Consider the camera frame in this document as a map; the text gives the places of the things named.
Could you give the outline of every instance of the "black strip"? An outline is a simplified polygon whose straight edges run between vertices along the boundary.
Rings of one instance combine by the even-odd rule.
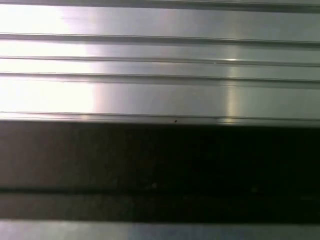
[[[320,195],[320,129],[0,122],[0,191]]]
[[[1,194],[1,219],[318,224],[320,199]]]
[[[320,128],[0,122],[0,218],[320,223]]]

